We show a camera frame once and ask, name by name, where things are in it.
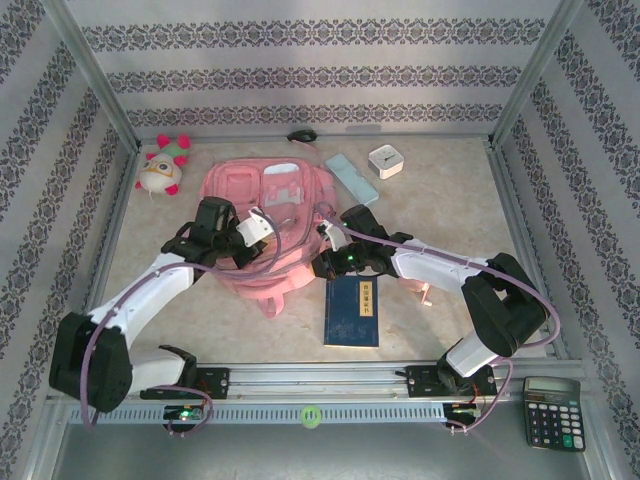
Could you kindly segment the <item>blue book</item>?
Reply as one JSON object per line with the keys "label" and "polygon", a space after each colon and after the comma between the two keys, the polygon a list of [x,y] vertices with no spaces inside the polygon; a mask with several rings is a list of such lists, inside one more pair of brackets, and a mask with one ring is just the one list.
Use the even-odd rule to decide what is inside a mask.
{"label": "blue book", "polygon": [[378,284],[375,276],[343,276],[326,282],[324,345],[378,348]]}

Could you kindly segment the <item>pink student backpack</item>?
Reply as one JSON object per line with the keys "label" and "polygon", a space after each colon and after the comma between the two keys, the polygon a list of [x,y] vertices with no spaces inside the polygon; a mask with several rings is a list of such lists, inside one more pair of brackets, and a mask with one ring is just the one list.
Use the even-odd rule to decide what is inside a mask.
{"label": "pink student backpack", "polygon": [[338,206],[333,176],[299,158],[244,158],[218,163],[208,172],[200,196],[230,201],[241,221],[257,207],[275,223],[281,243],[264,238],[263,252],[243,268],[220,259],[218,278],[238,295],[258,302],[273,318],[284,309],[285,294],[315,279],[311,261],[331,247],[317,231],[323,222],[317,205]]}

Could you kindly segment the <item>light blue pencil case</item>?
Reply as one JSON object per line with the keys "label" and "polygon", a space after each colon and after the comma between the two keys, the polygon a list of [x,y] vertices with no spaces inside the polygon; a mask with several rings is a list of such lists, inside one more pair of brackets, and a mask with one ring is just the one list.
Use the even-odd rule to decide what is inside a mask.
{"label": "light blue pencil case", "polygon": [[337,154],[325,160],[324,165],[358,204],[368,206],[379,199],[378,191],[343,154]]}

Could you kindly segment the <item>white pink plush toy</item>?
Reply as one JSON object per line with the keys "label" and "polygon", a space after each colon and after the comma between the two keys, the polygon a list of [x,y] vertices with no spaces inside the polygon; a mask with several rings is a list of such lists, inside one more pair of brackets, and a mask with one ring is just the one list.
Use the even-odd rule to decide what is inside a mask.
{"label": "white pink plush toy", "polygon": [[186,134],[175,138],[160,134],[156,137],[157,149],[145,154],[134,188],[149,195],[174,196],[179,192],[182,168],[187,164],[191,139]]}

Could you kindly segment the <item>white square alarm clock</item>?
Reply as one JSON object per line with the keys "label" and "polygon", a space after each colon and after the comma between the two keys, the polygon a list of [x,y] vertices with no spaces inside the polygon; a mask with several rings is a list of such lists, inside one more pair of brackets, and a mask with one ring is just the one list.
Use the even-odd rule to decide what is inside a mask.
{"label": "white square alarm clock", "polygon": [[400,173],[404,167],[404,156],[390,144],[371,151],[368,154],[368,166],[381,180]]}

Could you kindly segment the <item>black desk calculator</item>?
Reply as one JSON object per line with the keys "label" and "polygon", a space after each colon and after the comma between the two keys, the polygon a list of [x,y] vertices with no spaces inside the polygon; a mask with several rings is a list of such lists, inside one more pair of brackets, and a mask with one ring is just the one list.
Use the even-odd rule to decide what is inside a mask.
{"label": "black desk calculator", "polygon": [[525,433],[529,446],[567,453],[585,451],[585,427],[577,380],[529,376],[524,380]]}

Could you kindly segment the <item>metal table side rail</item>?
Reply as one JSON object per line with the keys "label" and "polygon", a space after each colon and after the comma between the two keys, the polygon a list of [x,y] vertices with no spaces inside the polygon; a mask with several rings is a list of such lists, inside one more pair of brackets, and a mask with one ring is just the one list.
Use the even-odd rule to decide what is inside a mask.
{"label": "metal table side rail", "polygon": [[[548,302],[551,302],[548,297],[548,289],[546,288],[542,272],[539,268],[534,244],[529,235],[526,217],[522,212],[507,164],[502,153],[490,144],[486,145],[485,152],[516,256],[539,293],[543,295]],[[539,336],[544,342],[544,344],[540,346],[540,349],[544,349],[548,357],[553,357],[557,360],[566,360],[568,358],[568,353],[561,337],[561,329],[554,323],[554,316],[551,316],[545,322],[544,326],[540,329]]]}
{"label": "metal table side rail", "polygon": [[140,153],[141,146],[138,145],[137,148],[127,156],[126,163],[115,184],[113,198],[106,212],[103,230],[95,251],[88,289],[80,306],[81,313],[87,313],[94,307],[102,304],[118,237],[133,188]]}

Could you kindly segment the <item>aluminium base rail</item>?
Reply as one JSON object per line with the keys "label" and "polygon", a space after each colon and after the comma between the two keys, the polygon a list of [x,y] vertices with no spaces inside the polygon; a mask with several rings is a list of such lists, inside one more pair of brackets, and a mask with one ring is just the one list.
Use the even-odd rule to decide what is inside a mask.
{"label": "aluminium base rail", "polygon": [[583,395],[591,391],[585,370],[578,360],[561,361],[553,358],[516,358],[510,363],[496,361],[485,366],[465,388],[449,393],[439,381],[434,362],[346,362],[299,364],[232,364],[220,366],[202,364],[205,368],[227,368],[228,401],[372,401],[384,402],[392,398],[445,401],[469,399],[475,391],[493,398],[505,381],[506,395],[523,391],[529,376],[549,376],[577,380]]}

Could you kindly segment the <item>metal frame post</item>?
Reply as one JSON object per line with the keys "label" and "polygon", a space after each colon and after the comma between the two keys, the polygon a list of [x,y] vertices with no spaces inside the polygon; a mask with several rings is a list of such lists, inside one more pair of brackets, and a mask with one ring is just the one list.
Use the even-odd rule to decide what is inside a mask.
{"label": "metal frame post", "polygon": [[65,0],[40,0],[40,2],[94,91],[109,121],[124,142],[127,151],[137,152],[141,145],[140,139]]}
{"label": "metal frame post", "polygon": [[504,142],[530,93],[553,57],[553,52],[583,3],[584,0],[559,0],[557,8],[504,105],[494,130],[484,142],[488,152],[495,151]]}

